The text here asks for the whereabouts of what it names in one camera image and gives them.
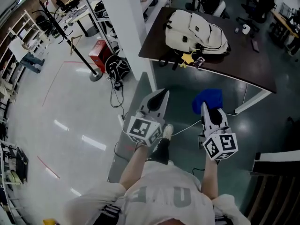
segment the black pants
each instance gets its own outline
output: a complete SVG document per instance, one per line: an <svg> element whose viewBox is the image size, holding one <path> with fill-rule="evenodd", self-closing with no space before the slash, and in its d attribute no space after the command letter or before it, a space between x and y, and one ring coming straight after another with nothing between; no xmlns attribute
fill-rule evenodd
<svg viewBox="0 0 300 225"><path fill-rule="evenodd" d="M294 40L287 46L289 49L293 49L291 50L291 54L295 54L299 48L300 48L300 39L299 38L294 38Z"/></svg>
<svg viewBox="0 0 300 225"><path fill-rule="evenodd" d="M170 140L162 138L157 145L157 149L147 158L146 161L155 161L165 165L168 165L169 161L169 145Z"/></svg>

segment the blue cloth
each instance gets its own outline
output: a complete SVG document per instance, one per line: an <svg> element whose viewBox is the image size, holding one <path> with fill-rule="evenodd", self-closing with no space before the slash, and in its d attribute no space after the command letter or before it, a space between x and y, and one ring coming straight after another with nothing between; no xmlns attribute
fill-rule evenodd
<svg viewBox="0 0 300 225"><path fill-rule="evenodd" d="M210 109L223 107L222 90L206 89L200 92L192 102L194 113L201 114L201 105L206 102Z"/></svg>

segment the white floor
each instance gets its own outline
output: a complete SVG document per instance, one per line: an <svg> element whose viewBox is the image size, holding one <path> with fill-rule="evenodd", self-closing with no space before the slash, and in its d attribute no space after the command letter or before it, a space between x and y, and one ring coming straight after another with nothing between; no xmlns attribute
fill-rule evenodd
<svg viewBox="0 0 300 225"><path fill-rule="evenodd" d="M88 16L82 24L86 29L92 25ZM71 30L70 37L83 34L77 23L67 33ZM88 53L97 37L83 36L77 45L90 63ZM61 36L47 48L40 74L25 70L9 110L8 141L23 149L29 160L28 181L15 193L25 207L22 215L32 224L42 224L46 218L67 224L64 204L107 179L121 133L117 115L122 109L110 106L106 75L91 82L87 67L78 63L75 53L70 56L65 41L60 45L59 41ZM136 86L129 74L124 81L125 113Z"/></svg>

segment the white cup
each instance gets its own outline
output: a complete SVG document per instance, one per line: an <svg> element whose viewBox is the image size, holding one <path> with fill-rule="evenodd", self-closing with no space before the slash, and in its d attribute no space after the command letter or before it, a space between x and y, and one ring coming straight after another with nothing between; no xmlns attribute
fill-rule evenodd
<svg viewBox="0 0 300 225"><path fill-rule="evenodd" d="M243 33L247 35L250 32L250 27L247 24L243 25Z"/></svg>

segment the white t-shirt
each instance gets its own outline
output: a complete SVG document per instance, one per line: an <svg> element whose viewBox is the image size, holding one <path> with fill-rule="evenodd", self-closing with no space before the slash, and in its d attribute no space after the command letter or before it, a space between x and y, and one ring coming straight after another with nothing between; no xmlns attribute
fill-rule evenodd
<svg viewBox="0 0 300 225"><path fill-rule="evenodd" d="M172 218L185 225L215 225L218 209L234 225L250 224L232 196L211 201L200 189L195 176L173 165L149 161L141 179L128 191L121 184L101 183L70 201L66 215L71 225L93 225L99 211L112 204L122 211L117 225L157 225Z"/></svg>
<svg viewBox="0 0 300 225"><path fill-rule="evenodd" d="M14 54L15 59L20 62L22 58L28 53L28 50L22 47L24 42L17 36L14 40L9 44L10 51Z"/></svg>

